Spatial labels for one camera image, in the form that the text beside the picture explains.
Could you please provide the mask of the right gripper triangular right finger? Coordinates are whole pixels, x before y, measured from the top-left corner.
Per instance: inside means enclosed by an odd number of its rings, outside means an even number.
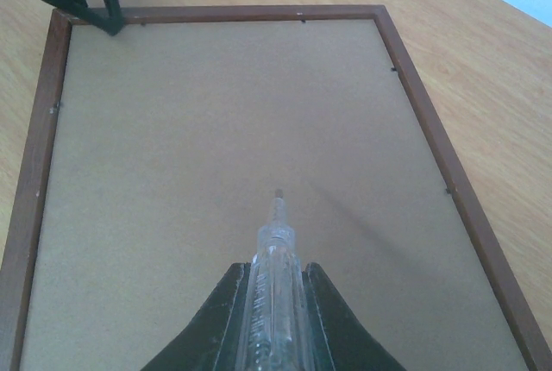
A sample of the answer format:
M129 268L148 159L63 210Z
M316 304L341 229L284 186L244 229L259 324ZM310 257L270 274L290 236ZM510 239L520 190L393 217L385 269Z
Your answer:
M316 370L404 368L367 332L319 264L308 264L302 275Z

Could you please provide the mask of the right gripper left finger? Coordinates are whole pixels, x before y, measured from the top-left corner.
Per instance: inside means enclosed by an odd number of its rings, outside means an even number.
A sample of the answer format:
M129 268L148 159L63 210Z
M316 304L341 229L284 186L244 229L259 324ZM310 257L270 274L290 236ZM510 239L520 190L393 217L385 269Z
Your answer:
M190 323L143 368L234 370L250 265L232 264Z

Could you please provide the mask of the brown wooden picture frame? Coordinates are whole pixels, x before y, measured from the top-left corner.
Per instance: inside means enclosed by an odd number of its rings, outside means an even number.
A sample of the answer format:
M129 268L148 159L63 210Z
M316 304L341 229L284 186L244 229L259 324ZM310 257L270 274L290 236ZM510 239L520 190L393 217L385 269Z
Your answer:
M4 370L137 370L236 279L282 189L298 253L409 370L551 351L382 5L52 13L1 267Z

